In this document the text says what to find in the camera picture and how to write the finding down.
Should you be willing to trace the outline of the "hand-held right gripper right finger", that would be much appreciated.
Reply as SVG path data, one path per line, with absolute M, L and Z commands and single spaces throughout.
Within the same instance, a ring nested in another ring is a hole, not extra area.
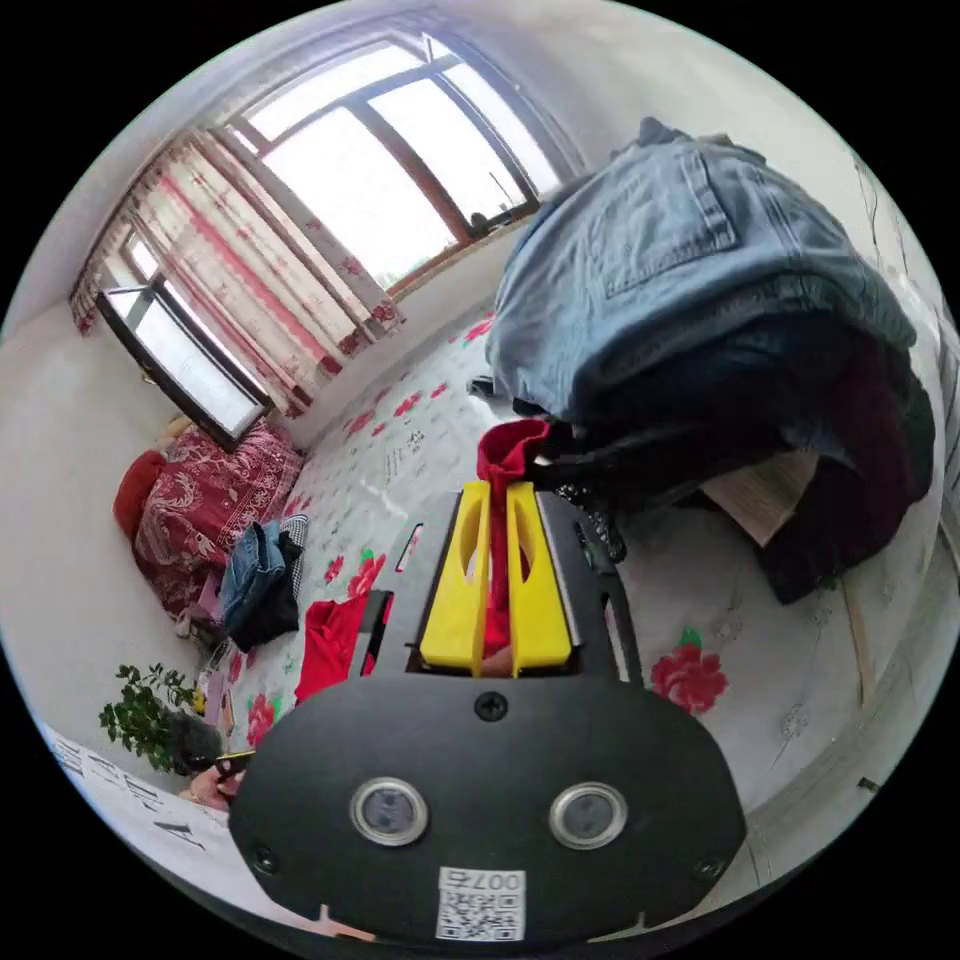
M 554 673 L 573 652 L 560 587 L 534 487 L 506 491 L 509 631 L 515 673 Z

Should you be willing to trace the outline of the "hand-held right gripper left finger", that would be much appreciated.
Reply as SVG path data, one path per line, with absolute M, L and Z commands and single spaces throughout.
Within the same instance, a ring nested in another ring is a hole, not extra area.
M 463 488 L 419 653 L 432 670 L 481 671 L 490 587 L 491 488 Z

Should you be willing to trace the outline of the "person's left hand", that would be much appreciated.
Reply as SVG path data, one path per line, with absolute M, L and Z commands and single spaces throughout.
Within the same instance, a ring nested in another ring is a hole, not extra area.
M 208 809 L 227 812 L 239 788 L 239 778 L 224 777 L 216 767 L 211 767 L 196 775 L 180 797 Z

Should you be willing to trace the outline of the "person's right hand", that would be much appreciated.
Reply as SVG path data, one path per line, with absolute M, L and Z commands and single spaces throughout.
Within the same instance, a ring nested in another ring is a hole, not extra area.
M 319 924 L 320 932 L 331 938 L 346 938 L 361 942 L 374 942 L 376 940 L 373 933 L 345 924 L 334 918 L 326 904 L 322 907 Z

